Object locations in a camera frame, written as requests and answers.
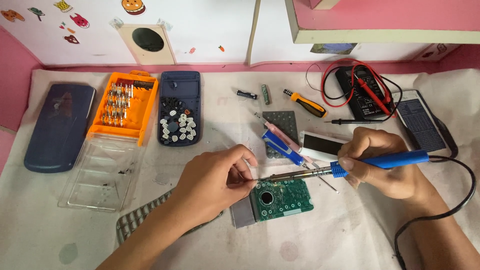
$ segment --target green battery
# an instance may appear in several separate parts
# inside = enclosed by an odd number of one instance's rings
[[[265,105],[270,104],[270,98],[268,96],[267,86],[262,85],[262,94],[264,95]]]

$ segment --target red wire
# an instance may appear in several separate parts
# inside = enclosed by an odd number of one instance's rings
[[[352,80],[352,91],[350,92],[350,96],[348,97],[347,101],[345,101],[344,103],[342,103],[342,104],[340,104],[340,105],[333,105],[333,104],[328,103],[328,101],[327,101],[327,99],[326,99],[326,97],[325,97],[325,93],[324,93],[324,91],[325,91],[325,89],[324,89],[324,80],[325,80],[326,74],[328,73],[328,71],[330,70],[330,68],[332,68],[333,65],[335,65],[336,63],[341,62],[341,61],[353,61],[353,62],[357,62],[357,64],[355,64],[355,65],[353,66],[352,72],[351,72],[351,73],[352,73],[352,75],[351,75],[351,76],[352,76],[352,78],[351,78],[351,80]],[[353,87],[354,87],[354,85],[355,85],[355,80],[354,80],[353,71],[355,70],[355,67],[357,67],[357,66],[359,66],[359,65],[364,65],[364,66],[366,66],[366,67],[370,70],[370,72],[373,74],[374,79],[377,80],[378,82],[380,82],[379,84],[380,84],[380,86],[382,87],[382,89],[384,90],[384,93],[385,93],[384,96],[385,96],[385,98],[384,98],[380,103],[376,102],[377,105],[380,106],[380,107],[385,107],[384,103],[386,104],[386,103],[389,103],[389,102],[390,102],[390,95],[388,94],[388,91],[386,90],[386,86],[385,86],[383,80],[380,79],[380,78],[376,75],[377,72],[375,72],[374,69],[373,69],[369,64],[364,63],[364,62],[362,62],[362,61],[359,61],[359,60],[357,60],[357,59],[353,59],[353,58],[342,58],[342,59],[339,59],[339,60],[334,61],[333,63],[331,63],[331,64],[327,67],[327,69],[325,70],[325,72],[324,72],[324,74],[323,74],[323,76],[322,76],[322,81],[321,81],[321,83],[320,83],[320,85],[321,85],[320,90],[321,90],[321,93],[322,93],[322,99],[324,100],[325,104],[327,104],[327,105],[330,106],[330,107],[338,108],[338,107],[344,106],[345,104],[347,104],[347,103],[352,99],[352,96],[353,96]]]

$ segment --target shelf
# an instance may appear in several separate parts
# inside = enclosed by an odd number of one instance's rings
[[[480,44],[477,0],[340,0],[329,10],[312,10],[309,0],[285,0],[285,4],[296,44]]]

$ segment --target clear plastic lid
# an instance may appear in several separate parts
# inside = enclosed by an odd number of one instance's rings
[[[120,211],[140,151],[137,142],[138,138],[89,133],[58,206]]]

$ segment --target blue soldering iron handle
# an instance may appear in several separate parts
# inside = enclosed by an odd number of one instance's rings
[[[270,130],[264,132],[262,139],[268,146],[277,150],[280,154],[286,156],[295,165],[301,166],[305,161],[301,155],[293,151],[288,145],[286,145],[277,135],[273,134]]]
[[[388,154],[374,158],[363,159],[360,161],[382,169],[390,169],[398,166],[427,162],[428,154],[424,150],[416,150],[410,152]],[[344,170],[340,166],[340,164],[338,164],[338,161],[331,162],[330,167],[332,168],[332,174],[335,178],[345,177],[348,175],[348,172]]]

